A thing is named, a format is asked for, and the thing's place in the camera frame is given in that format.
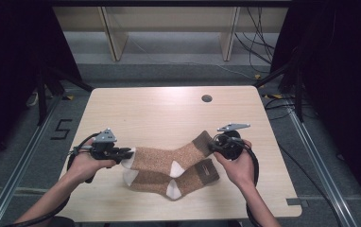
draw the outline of cable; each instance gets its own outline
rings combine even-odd
[[[291,98],[294,98],[294,97],[274,98],[274,99],[270,100],[270,101],[266,104],[266,106],[264,107],[264,109],[266,109],[266,108],[269,106],[269,104],[271,104],[271,103],[274,102],[274,101],[278,101],[278,100],[288,100],[288,99],[291,99]]]
[[[80,144],[79,146],[75,147],[74,150],[71,150],[69,152],[69,155],[70,158],[68,160],[68,165],[67,165],[67,170],[69,169],[69,167],[71,166],[72,162],[74,161],[75,159],[75,154],[76,153],[79,153],[78,149],[80,149],[81,147],[83,147],[83,145],[89,140],[91,139],[92,137],[95,137],[99,135],[99,133],[94,133],[90,136],[88,136],[86,139],[84,139]],[[20,222],[20,223],[15,223],[15,224],[10,224],[10,225],[6,225],[5,227],[26,227],[26,226],[31,226],[31,225],[34,225],[34,224],[37,224],[37,223],[40,223],[40,222],[43,222],[47,219],[50,219],[52,217],[54,217],[57,213],[59,213],[65,206],[66,204],[68,203],[69,199],[71,198],[71,196],[68,196],[68,198],[66,198],[66,200],[61,203],[56,209],[54,209],[53,211],[47,213],[46,215],[43,215],[41,217],[38,217],[38,218],[34,218],[34,219],[31,219],[31,220],[27,220],[27,221],[24,221],[24,222]]]
[[[236,71],[233,71],[233,70],[230,70],[230,69],[227,69],[225,68],[224,66],[221,66],[219,64],[208,64],[208,63],[196,63],[196,62],[176,62],[176,61],[168,61],[168,60],[155,60],[153,58],[150,57],[150,54],[145,51],[139,44],[137,44],[131,37],[128,37],[128,39],[130,39],[139,49],[141,49],[143,52],[145,52],[147,54],[147,57],[153,61],[156,61],[156,62],[169,62],[169,63],[172,63],[172,64],[195,64],[195,65],[212,65],[212,66],[217,66],[225,71],[228,71],[230,73],[234,73],[234,74],[238,74],[238,75],[242,75],[243,77],[247,78],[247,79],[251,79],[251,80],[257,80],[256,78],[252,78],[252,77],[249,77],[248,75],[246,74],[243,74],[243,73],[240,73],[240,72],[236,72]]]
[[[237,138],[240,139],[240,135],[237,131],[226,131],[222,134],[217,134],[214,136],[213,138],[213,142],[215,143],[215,141],[220,141],[221,137],[223,137],[226,141],[226,144],[228,145],[229,143],[231,144],[235,144],[237,145],[238,147],[240,147],[242,149],[242,152],[243,152],[243,149],[248,153],[248,155],[251,157],[251,160],[252,160],[252,163],[253,163],[253,167],[254,167],[254,185],[257,185],[258,183],[258,177],[259,177],[259,163],[258,163],[258,160],[257,160],[257,157],[255,156],[254,152],[251,150],[251,147],[245,143],[241,143],[241,142],[238,142],[236,140],[233,140],[233,133],[232,132],[236,132]],[[251,222],[251,224],[255,227],[261,227],[260,223],[255,219],[254,215],[251,213],[251,210],[249,208],[249,205],[248,203],[246,202],[246,212],[248,213],[248,217],[249,217],[249,221]]]
[[[272,107],[266,107],[265,110],[268,111],[268,110],[274,110],[274,109],[278,109],[278,108],[281,108],[281,107],[295,107],[295,104],[281,104],[281,105],[278,105],[278,106],[272,106]]]
[[[262,8],[258,8],[258,24],[256,24],[256,21],[254,20],[253,16],[251,15],[251,12],[250,12],[249,8],[247,8],[247,10],[248,10],[248,13],[249,13],[249,17],[250,17],[251,21],[253,22],[254,27],[255,27],[255,29],[256,29],[256,33],[255,33],[255,35],[254,35],[254,38],[253,38],[251,47],[252,47],[252,45],[253,45],[254,43],[256,43],[256,42],[255,42],[255,37],[258,36],[258,37],[260,38],[260,40],[263,42],[263,44],[264,44],[265,51],[266,51],[266,53],[267,53],[267,55],[268,55],[269,61],[272,61],[273,55],[272,55],[272,52],[271,52],[271,51],[269,50],[269,48],[268,48],[268,44],[266,43],[266,40],[264,39],[263,27],[262,27],[262,25],[261,25],[261,16],[262,16],[262,11],[263,11],[263,9],[262,9]]]
[[[242,34],[243,34],[243,36],[245,36],[245,38],[246,38],[247,40],[249,40],[250,42],[254,42],[255,44],[264,45],[264,46],[267,46],[268,48],[275,49],[275,47],[273,47],[273,46],[270,45],[270,44],[267,44],[267,43],[263,43],[263,44],[262,44],[262,43],[258,43],[258,42],[256,42],[256,41],[252,40],[251,38],[249,38],[249,37],[245,34],[245,32],[243,32]]]
[[[340,222],[340,219],[337,215],[337,212],[336,212],[334,206],[332,205],[331,201],[327,198],[325,193],[322,192],[321,188],[319,188],[319,186],[314,182],[314,180],[310,177],[310,175],[307,173],[307,171],[299,164],[299,162],[295,158],[293,158],[293,156],[289,152],[287,152],[286,149],[284,147],[282,147],[279,142],[277,142],[277,143],[278,143],[278,146],[280,147],[280,149],[296,164],[296,166],[298,166],[298,168],[304,173],[304,175],[313,184],[313,186],[317,189],[317,191],[321,194],[321,196],[327,201],[328,205],[331,207],[331,209],[335,215],[337,225],[342,226],[342,223]]]
[[[287,114],[285,114],[285,115],[277,116],[277,117],[274,117],[274,118],[270,118],[270,119],[268,119],[268,120],[278,120],[278,119],[282,119],[282,118],[290,115],[292,112],[293,112],[292,110],[289,110],[289,112],[288,112]]]
[[[248,47],[247,45],[245,45],[245,44],[239,39],[239,37],[237,36],[236,33],[234,34],[234,36],[236,37],[236,39],[239,41],[239,43],[241,43],[242,46],[243,46],[247,51],[251,52],[251,53],[252,53],[253,55],[255,55],[257,58],[265,61],[266,63],[271,64],[271,61],[265,59],[263,56],[261,56],[260,54],[258,54],[258,53],[255,52],[254,50],[252,50],[250,47]]]

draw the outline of wool sock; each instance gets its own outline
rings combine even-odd
[[[176,179],[159,172],[124,169],[124,181],[130,188],[158,193],[171,200],[185,196],[218,179],[218,172],[211,159],[200,161]]]
[[[121,164],[133,170],[160,172],[177,178],[190,166],[213,153],[208,148],[212,140],[209,133],[203,131],[191,143],[174,150],[136,147],[132,149],[132,157],[122,160]]]

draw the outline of wire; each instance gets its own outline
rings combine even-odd
[[[279,100],[288,100],[288,99],[291,99],[291,98],[294,98],[294,97],[281,97],[281,98],[274,98],[272,100],[270,100],[266,106],[265,106],[265,109],[269,106],[269,104],[271,104],[272,102],[274,101],[279,101]]]
[[[263,26],[261,24],[261,17],[262,17],[263,9],[258,8],[258,24],[256,24],[256,21],[254,20],[253,16],[251,15],[251,12],[250,12],[249,8],[247,8],[247,10],[248,10],[248,13],[249,13],[249,17],[250,17],[251,21],[253,22],[254,27],[256,29],[256,33],[255,33],[254,38],[253,38],[252,43],[251,43],[251,47],[252,47],[252,45],[254,43],[256,43],[255,38],[258,36],[260,38],[260,40],[263,42],[263,45],[265,47],[265,51],[266,51],[266,53],[268,55],[269,61],[272,61],[273,54],[269,50],[268,44],[266,43],[266,40],[265,40],[264,34],[263,34]]]
[[[243,36],[245,36],[245,38],[246,38],[247,40],[249,40],[250,42],[254,42],[255,44],[264,45],[264,46],[267,46],[268,48],[275,49],[275,47],[273,47],[273,46],[270,45],[270,44],[267,44],[267,43],[263,43],[263,44],[262,44],[262,43],[258,43],[258,42],[256,42],[256,41],[252,40],[251,38],[249,38],[249,37],[245,34],[245,32],[243,32],[242,34],[243,34]]]
[[[238,74],[238,75],[242,75],[243,77],[247,78],[247,79],[251,79],[251,80],[257,80],[256,78],[252,78],[252,77],[249,77],[248,75],[246,74],[243,74],[243,73],[240,73],[240,72],[236,72],[236,71],[233,71],[233,70],[230,70],[230,69],[227,69],[225,68],[224,66],[221,66],[219,64],[208,64],[208,63],[196,63],[196,62],[176,62],[176,61],[168,61],[168,60],[155,60],[153,58],[150,57],[150,54],[145,51],[139,44],[137,44],[131,37],[129,37],[129,39],[139,48],[141,49],[143,52],[145,52],[147,54],[147,57],[153,61],[156,61],[156,62],[169,62],[169,63],[172,63],[172,64],[195,64],[195,65],[213,65],[213,66],[217,66],[225,71],[228,71],[230,73],[234,73],[234,74]]]
[[[334,208],[334,206],[332,205],[331,201],[327,198],[327,196],[325,195],[325,193],[321,190],[321,188],[319,188],[319,186],[314,182],[313,178],[310,177],[310,175],[307,173],[307,171],[299,164],[299,162],[288,152],[286,151],[286,149],[284,147],[281,146],[281,144],[279,142],[278,146],[280,147],[280,149],[296,164],[296,166],[298,166],[298,168],[304,173],[304,175],[308,178],[308,180],[313,184],[313,186],[317,189],[317,191],[321,194],[321,196],[327,201],[328,205],[331,207],[337,224],[338,226],[342,226],[342,223],[340,222],[340,219],[337,215],[337,212]]]
[[[43,222],[47,219],[50,219],[52,217],[54,217],[57,213],[59,213],[65,206],[66,204],[68,203],[69,201],[69,198],[66,198],[66,200],[60,204],[60,206],[58,206],[55,210],[49,212],[48,214],[44,215],[44,216],[41,216],[39,218],[34,218],[32,220],[28,220],[28,221],[24,221],[24,222],[21,222],[21,223],[16,223],[16,224],[10,224],[10,225],[6,225],[5,227],[25,227],[25,226],[31,226],[31,225],[34,225],[34,224],[37,224],[37,223],[40,223],[40,222]]]
[[[236,37],[236,39],[239,41],[239,43],[241,43],[242,46],[243,46],[247,51],[249,51],[250,53],[252,53],[253,55],[255,55],[257,58],[265,61],[266,63],[271,64],[271,61],[265,59],[263,56],[261,56],[260,54],[258,54],[258,53],[255,52],[254,50],[252,50],[250,47],[248,47],[247,45],[245,45],[245,44],[239,39],[239,37],[237,36],[236,33],[234,34],[234,36]]]
[[[272,106],[272,107],[267,107],[265,108],[266,111],[268,110],[274,110],[274,109],[278,109],[278,108],[281,108],[281,107],[295,107],[295,104],[281,104],[281,105],[278,105],[278,106]]]
[[[285,115],[277,116],[277,117],[274,117],[274,118],[270,118],[270,119],[268,119],[268,120],[278,120],[278,119],[282,119],[282,118],[290,115],[292,112],[293,112],[292,110],[289,110],[289,112],[288,112],[287,114],[285,114]]]
[[[225,137],[226,139],[231,138],[228,134],[226,134],[226,132],[224,132],[222,134],[215,135],[214,138],[213,138],[213,141],[216,141],[220,137]],[[245,143],[239,143],[239,142],[234,141],[234,140],[232,140],[232,143],[236,144],[240,148],[245,149],[246,152],[250,155],[253,166],[254,166],[254,185],[257,185],[258,177],[259,177],[259,169],[260,169],[257,157],[255,156],[254,152],[251,150],[251,147],[249,145],[247,145]],[[250,210],[249,205],[248,205],[247,202],[246,202],[246,212],[248,213],[250,223],[255,227],[261,227],[260,223],[256,220],[254,215],[251,213],[251,210]]]

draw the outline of table surface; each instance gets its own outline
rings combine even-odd
[[[202,97],[209,95],[211,102]],[[262,101],[252,86],[99,88],[93,90],[79,123],[73,146],[90,134],[111,128],[119,148],[175,149],[202,131],[211,136],[228,123],[249,123],[239,130],[253,144],[260,163],[257,185],[275,217],[297,217],[299,205]],[[213,155],[219,181],[171,201],[130,190],[121,165],[102,169],[90,184],[81,184],[60,212],[78,222],[115,222],[247,218],[245,200]]]

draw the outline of human hand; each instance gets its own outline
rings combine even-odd
[[[84,145],[91,145],[93,138],[88,140]],[[79,154],[75,157],[71,167],[66,172],[78,183],[83,183],[95,175],[103,167],[113,167],[116,165],[114,160],[96,160],[92,157],[87,149],[80,149]]]
[[[251,148],[251,142],[243,140]],[[228,178],[237,187],[254,186],[254,165],[248,152],[243,149],[240,156],[233,161],[227,160],[219,152],[214,152],[216,160],[222,164],[227,172]]]

